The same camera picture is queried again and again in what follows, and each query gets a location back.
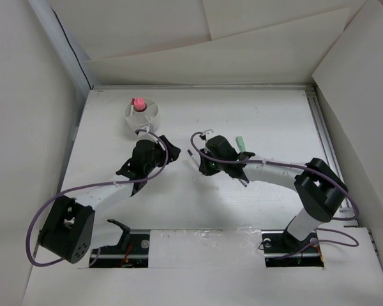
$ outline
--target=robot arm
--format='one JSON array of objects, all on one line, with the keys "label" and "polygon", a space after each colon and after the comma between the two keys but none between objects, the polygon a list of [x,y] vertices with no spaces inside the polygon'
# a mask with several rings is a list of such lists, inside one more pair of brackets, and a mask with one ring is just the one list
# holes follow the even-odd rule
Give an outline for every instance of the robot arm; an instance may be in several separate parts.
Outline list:
[{"label": "robot arm", "polygon": [[[155,169],[178,159],[180,149],[164,136],[159,139],[167,152],[149,134],[140,132],[132,157],[112,177],[112,182],[143,180]],[[80,261],[89,249],[114,245],[126,249],[130,228],[115,220],[95,226],[104,211],[120,201],[134,196],[145,185],[143,182],[110,184],[95,187],[75,198],[59,197],[53,204],[38,237],[38,243],[70,263]]]},{"label": "robot arm", "polygon": [[[281,244],[287,252],[298,250],[308,243],[310,234],[323,222],[330,222],[340,207],[345,196],[328,181],[304,170],[278,166],[272,161],[261,162],[263,159],[251,152],[237,153],[231,144],[221,135],[212,130],[200,136],[206,145],[200,150],[206,156],[221,159],[228,163],[219,163],[200,155],[199,171],[211,176],[224,171],[233,179],[246,183],[263,181],[289,188],[298,193],[304,208],[291,220],[284,229]],[[313,158],[304,165],[331,178],[346,191],[343,182],[334,174],[321,159]]]}]

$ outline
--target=pink object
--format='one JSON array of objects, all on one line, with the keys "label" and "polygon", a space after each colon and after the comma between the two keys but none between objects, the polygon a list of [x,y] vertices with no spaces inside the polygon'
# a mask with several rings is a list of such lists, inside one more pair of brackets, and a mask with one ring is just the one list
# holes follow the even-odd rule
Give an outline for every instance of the pink object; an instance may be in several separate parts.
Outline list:
[{"label": "pink object", "polygon": [[135,98],[133,100],[133,106],[135,107],[135,111],[137,112],[143,112],[147,107],[143,98]]}]

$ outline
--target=purple cable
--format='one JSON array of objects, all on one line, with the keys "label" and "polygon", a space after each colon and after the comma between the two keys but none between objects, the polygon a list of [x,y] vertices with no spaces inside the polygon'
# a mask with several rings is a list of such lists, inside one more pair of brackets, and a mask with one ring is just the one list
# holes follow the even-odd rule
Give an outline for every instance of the purple cable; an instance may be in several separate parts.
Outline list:
[{"label": "purple cable", "polygon": [[94,260],[92,260],[92,262],[89,263],[89,266],[93,266],[95,262],[98,260],[98,258],[100,257],[100,255],[101,255],[101,248],[99,247]]},{"label": "purple cable", "polygon": [[38,263],[38,262],[36,262],[34,260],[33,255],[31,254],[31,248],[30,248],[31,233],[33,232],[34,225],[37,222],[39,216],[43,213],[43,211],[53,201],[55,201],[60,196],[63,196],[66,193],[70,193],[72,191],[77,191],[77,190],[82,190],[82,189],[87,189],[87,188],[92,188],[92,187],[110,186],[110,185],[114,185],[114,184],[144,183],[144,182],[147,182],[148,180],[154,179],[155,177],[157,177],[165,169],[165,167],[166,167],[166,165],[167,165],[167,163],[169,161],[169,152],[168,152],[168,149],[167,149],[167,146],[165,145],[165,143],[163,141],[161,141],[160,138],[156,134],[154,134],[154,133],[152,133],[150,131],[146,131],[144,129],[138,129],[138,130],[136,130],[136,133],[138,133],[138,132],[147,132],[147,133],[149,133],[150,135],[155,137],[156,140],[163,146],[163,148],[165,149],[165,152],[166,152],[165,162],[163,163],[163,166],[154,175],[152,175],[150,177],[142,178],[140,180],[118,180],[116,182],[102,182],[102,183],[94,183],[94,184],[88,184],[88,185],[73,187],[73,188],[69,188],[69,189],[66,189],[64,191],[61,191],[60,193],[57,193],[55,196],[53,196],[49,200],[47,200],[43,204],[43,206],[40,207],[40,209],[37,211],[37,213],[34,215],[33,220],[31,220],[31,223],[30,223],[30,225],[28,227],[28,230],[27,230],[27,235],[26,235],[26,253],[27,253],[27,258],[28,258],[28,260],[30,261],[30,263],[32,265],[38,266],[38,267],[51,266],[51,265],[55,265],[56,263],[59,263],[60,261],[64,260],[64,259],[60,258],[60,259],[57,259],[57,260],[54,260],[54,261],[50,261],[48,263]]},{"label": "purple cable", "polygon": [[293,255],[296,255],[296,254],[299,254],[299,253],[302,253],[303,251],[305,251],[307,248],[313,246],[313,245],[316,245],[316,244],[319,244],[321,242],[329,242],[330,244],[340,244],[340,245],[344,245],[346,247],[358,247],[359,246],[359,242],[352,236],[350,236],[349,234],[346,234],[342,231],[337,231],[336,229],[327,229],[327,228],[319,228],[318,229],[319,231],[330,231],[332,233],[336,233],[336,234],[341,234],[343,236],[346,236],[350,239],[352,239],[354,241],[355,244],[346,244],[345,242],[339,242],[339,241],[334,241],[334,240],[328,240],[328,239],[321,239],[321,240],[318,240],[316,239],[315,241],[313,242],[310,242],[309,244],[307,244],[306,246],[304,246],[302,249],[296,251],[296,252],[293,252],[293,253],[290,253],[290,254],[287,254],[287,255],[284,255],[284,256],[280,256],[280,257],[275,257],[274,259],[287,259],[287,258],[290,258],[292,257]]},{"label": "purple cable", "polygon": [[312,174],[315,174],[315,175],[318,175],[320,178],[328,181],[330,184],[334,185],[336,188],[338,188],[340,190],[340,192],[346,197],[349,199],[350,203],[352,204],[352,208],[354,210],[354,213],[355,215],[353,217],[349,217],[349,218],[337,218],[337,217],[334,217],[332,218],[332,220],[337,220],[337,221],[351,221],[351,220],[356,220],[358,217],[359,217],[359,207],[356,205],[355,201],[353,200],[353,197],[346,191],[344,190],[344,188],[339,185],[338,183],[336,183],[333,179],[331,179],[330,177],[328,177],[327,175],[324,175],[323,173],[317,171],[317,170],[314,170],[314,169],[311,169],[311,168],[308,168],[306,166],[302,166],[300,164],[290,164],[290,163],[283,163],[283,162],[280,162],[280,161],[270,161],[270,160],[266,160],[265,162],[264,161],[261,161],[261,160],[247,160],[247,161],[224,161],[224,160],[221,160],[221,159],[217,159],[217,158],[213,158],[213,157],[210,157],[206,154],[204,154],[203,152],[201,152],[199,150],[199,148],[197,148],[197,146],[195,145],[194,143],[194,138],[197,136],[197,135],[202,135],[203,133],[202,132],[196,132],[194,134],[192,134],[191,138],[190,138],[190,143],[192,145],[192,147],[197,151],[197,153],[199,153],[201,156],[203,156],[204,158],[210,160],[210,161],[215,161],[216,163],[223,163],[223,164],[248,164],[248,163],[255,163],[255,164],[264,164],[264,163],[267,163],[267,164],[272,164],[274,166],[282,166],[282,167],[287,167],[287,168],[297,168],[297,169],[302,169],[304,171],[307,171],[307,172],[310,172]]},{"label": "purple cable", "polygon": [[[203,152],[201,152],[199,150],[199,148],[195,145],[194,143],[194,138],[197,136],[197,135],[202,135],[203,133],[202,132],[196,132],[194,134],[192,134],[191,138],[190,138],[190,143],[192,145],[192,147],[204,158],[210,160],[210,161],[214,161],[216,163],[223,163],[223,164],[247,164],[247,163],[258,163],[258,164],[264,164],[263,161],[261,160],[247,160],[247,161],[224,161],[224,160],[221,160],[221,159],[217,159],[217,158],[213,158],[213,157],[210,157],[206,154],[204,154]],[[334,185],[336,188],[338,188],[342,193],[343,195],[349,199],[350,203],[352,204],[352,208],[354,209],[354,212],[355,212],[355,216],[353,217],[349,217],[349,218],[333,218],[333,220],[339,220],[339,221],[351,221],[351,220],[355,220],[357,219],[357,217],[359,216],[359,208],[357,207],[355,201],[353,200],[353,198],[350,196],[350,194],[344,190],[344,188],[342,188],[341,185],[339,185],[338,183],[336,183],[333,179],[331,179],[330,177],[324,175],[323,173],[317,171],[317,170],[314,170],[314,169],[310,169],[310,168],[307,168],[306,166],[302,166],[300,164],[290,164],[290,163],[282,163],[282,162],[278,162],[278,161],[269,161],[267,160],[265,163],[267,164],[273,164],[275,166],[282,166],[282,167],[287,167],[287,168],[297,168],[297,169],[302,169],[304,171],[308,171],[310,173],[313,173],[315,175],[318,175],[319,177],[321,177],[322,179],[328,181],[329,183],[331,183],[332,185]],[[346,237],[349,237],[350,239],[352,239],[355,244],[346,244],[346,243],[343,243],[343,242],[339,242],[339,241],[334,241],[334,240],[316,240],[314,242],[311,242],[309,244],[307,244],[306,246],[304,246],[302,249],[296,251],[296,252],[293,252],[293,253],[290,253],[290,254],[287,254],[287,255],[284,255],[284,256],[281,256],[281,257],[277,257],[276,259],[285,259],[285,258],[289,258],[293,255],[296,255],[298,253],[301,253],[303,251],[305,251],[307,248],[311,247],[312,245],[315,245],[315,244],[318,244],[320,242],[329,242],[331,244],[340,244],[340,245],[345,245],[347,247],[358,247],[359,246],[359,242],[352,236],[350,236],[349,234],[346,234],[342,231],[337,231],[335,229],[325,229],[325,228],[320,228],[318,229],[319,231],[330,231],[332,233],[337,233],[337,234],[341,234],[341,235],[344,235]]]}]

